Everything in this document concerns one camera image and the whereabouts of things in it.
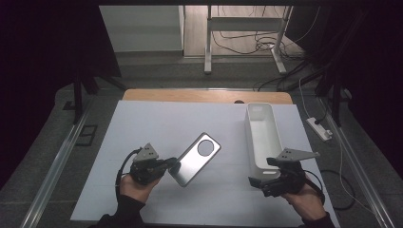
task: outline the hand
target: hand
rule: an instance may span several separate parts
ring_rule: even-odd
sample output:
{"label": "hand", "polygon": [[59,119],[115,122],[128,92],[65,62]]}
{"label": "hand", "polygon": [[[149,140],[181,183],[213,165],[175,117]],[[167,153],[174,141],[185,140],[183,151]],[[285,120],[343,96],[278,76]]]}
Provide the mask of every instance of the hand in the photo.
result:
{"label": "hand", "polygon": [[306,183],[298,194],[286,193],[281,196],[293,205],[294,209],[303,219],[318,220],[326,216],[325,209],[317,192]]}
{"label": "hand", "polygon": [[130,175],[125,175],[121,179],[120,193],[121,195],[125,195],[142,203],[145,203],[151,193],[151,190],[154,188],[155,185],[158,184],[160,179],[161,178],[156,179],[148,185],[141,185],[134,181]]}

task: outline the circular hole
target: circular hole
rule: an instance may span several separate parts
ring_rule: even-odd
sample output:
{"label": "circular hole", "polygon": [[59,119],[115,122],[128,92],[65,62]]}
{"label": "circular hole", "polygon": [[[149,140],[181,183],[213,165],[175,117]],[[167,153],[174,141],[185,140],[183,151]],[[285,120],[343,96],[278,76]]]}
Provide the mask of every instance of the circular hole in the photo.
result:
{"label": "circular hole", "polygon": [[198,146],[198,152],[202,156],[209,156],[214,150],[214,145],[210,141],[201,141]]}

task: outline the metal rail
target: metal rail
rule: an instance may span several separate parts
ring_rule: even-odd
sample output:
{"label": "metal rail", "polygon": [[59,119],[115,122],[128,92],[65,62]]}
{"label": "metal rail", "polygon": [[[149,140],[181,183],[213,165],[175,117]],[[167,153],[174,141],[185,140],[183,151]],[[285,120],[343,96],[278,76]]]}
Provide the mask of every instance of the metal rail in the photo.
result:
{"label": "metal rail", "polygon": [[62,174],[70,152],[74,147],[84,123],[86,122],[92,102],[93,98],[90,97],[85,103],[82,117],[78,120],[77,124],[71,127],[70,131],[68,132],[20,227],[36,227],[38,224],[48,204],[48,200],[54,190],[54,187]]}
{"label": "metal rail", "polygon": [[368,178],[364,168],[362,167],[359,158],[356,156],[353,147],[350,145],[347,140],[346,135],[341,127],[338,127],[333,118],[330,115],[326,117],[329,122],[334,135],[340,140],[341,146],[345,154],[347,155],[345,158],[347,162],[350,164],[350,167],[355,175],[355,179],[358,182],[361,190],[369,202],[371,208],[373,209],[374,215],[378,220],[379,225],[382,228],[394,228],[394,224],[392,221],[389,212],[383,203],[382,198],[379,196],[378,192],[374,188],[371,180]]}

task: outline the white container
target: white container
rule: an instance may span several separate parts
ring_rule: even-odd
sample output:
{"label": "white container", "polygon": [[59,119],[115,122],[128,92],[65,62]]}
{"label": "white container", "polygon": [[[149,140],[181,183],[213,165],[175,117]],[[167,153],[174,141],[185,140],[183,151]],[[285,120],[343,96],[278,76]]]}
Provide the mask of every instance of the white container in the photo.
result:
{"label": "white container", "polygon": [[271,180],[279,176],[278,167],[267,164],[282,151],[273,107],[267,103],[248,104],[245,117],[251,177]]}

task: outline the white table surface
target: white table surface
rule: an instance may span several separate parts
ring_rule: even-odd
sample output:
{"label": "white table surface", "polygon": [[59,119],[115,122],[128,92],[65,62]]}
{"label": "white table surface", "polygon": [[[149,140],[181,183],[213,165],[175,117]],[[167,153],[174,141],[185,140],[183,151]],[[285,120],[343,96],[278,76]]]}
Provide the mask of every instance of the white table surface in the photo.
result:
{"label": "white table surface", "polygon": [[[278,134],[288,148],[312,151],[293,104],[273,104]],[[116,211],[114,182],[125,157],[151,143],[161,159],[179,157],[202,133],[221,151],[185,188],[166,172],[141,214],[150,224],[297,227],[299,215],[283,198],[265,198],[249,185],[245,134],[246,104],[119,101],[101,149],[88,175],[72,220],[96,221]],[[304,169],[321,179],[316,160]],[[125,167],[129,170],[131,161]],[[325,209],[339,227],[324,189]]]}

